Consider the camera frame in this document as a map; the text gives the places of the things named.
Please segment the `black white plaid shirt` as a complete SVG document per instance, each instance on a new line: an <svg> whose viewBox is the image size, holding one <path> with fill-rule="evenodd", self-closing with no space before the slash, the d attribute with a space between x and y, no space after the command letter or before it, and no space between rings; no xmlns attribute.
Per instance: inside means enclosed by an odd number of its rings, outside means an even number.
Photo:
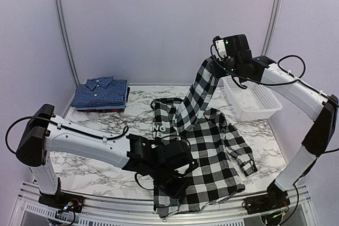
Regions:
<svg viewBox="0 0 339 226"><path fill-rule="evenodd" d="M209 57L201 64L184 98L157 98L150 104L153 138L164 144L186 138L198 162L197 169L186 176L190 184L183 200L154 190L154 210L160 218L199 212L244 191L232 159L245 176L257 172L253 152L237 128L221 110L209 106L218 82Z"/></svg>

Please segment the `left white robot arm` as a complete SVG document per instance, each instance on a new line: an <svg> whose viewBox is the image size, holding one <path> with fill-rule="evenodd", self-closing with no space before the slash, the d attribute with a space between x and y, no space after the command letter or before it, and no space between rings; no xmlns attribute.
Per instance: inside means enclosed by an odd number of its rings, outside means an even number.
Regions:
<svg viewBox="0 0 339 226"><path fill-rule="evenodd" d="M125 126L119 135L86 128L54 114L54 106L42 105L33 116L16 120L7 129L27 121L16 158L35 176L39 191L55 207L63 207L67 196L60 190L50 152L65 152L105 162L136 175L150 176L154 186L177 199L185 197L189 186L187 175L198 167L191 154L190 143L173 135L170 141L150 140L129 133Z"/></svg>

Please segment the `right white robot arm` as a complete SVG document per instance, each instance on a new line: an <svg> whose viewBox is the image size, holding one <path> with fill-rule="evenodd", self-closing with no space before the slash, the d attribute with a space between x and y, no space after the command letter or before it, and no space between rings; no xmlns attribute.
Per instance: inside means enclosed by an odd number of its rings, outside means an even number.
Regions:
<svg viewBox="0 0 339 226"><path fill-rule="evenodd" d="M316 90L266 56L242 61L236 61L234 57L219 59L212 56L212 59L216 76L232 76L240 81L264 85L289 100L313 121L301 148L267 187L262 204L267 209L273 209L282 202L287 190L300 177L308 174L321 155L327 153L327 146L336 127L338 98Z"/></svg>

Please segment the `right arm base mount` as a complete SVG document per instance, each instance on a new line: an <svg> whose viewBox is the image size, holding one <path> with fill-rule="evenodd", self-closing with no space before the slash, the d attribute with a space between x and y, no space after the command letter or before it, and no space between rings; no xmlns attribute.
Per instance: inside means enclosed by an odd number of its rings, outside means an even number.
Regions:
<svg viewBox="0 0 339 226"><path fill-rule="evenodd" d="M270 199L267 194L247 197L242 203L242 207L247 211L247 214L263 213L271 210L287 208L290 205L289 197L284 195L276 200Z"/></svg>

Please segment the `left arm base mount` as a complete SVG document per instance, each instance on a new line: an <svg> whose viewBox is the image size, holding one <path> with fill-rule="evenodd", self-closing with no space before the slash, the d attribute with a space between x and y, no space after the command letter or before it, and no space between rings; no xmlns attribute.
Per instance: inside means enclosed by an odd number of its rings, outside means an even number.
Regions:
<svg viewBox="0 0 339 226"><path fill-rule="evenodd" d="M71 208L73 209L73 211L75 213L81 213L84 205L84 197L64 192L61 192L61 194L58 195L41 194L38 202L40 204L59 210L63 209L65 205L67 205L69 202L72 202L73 205L71 206Z"/></svg>

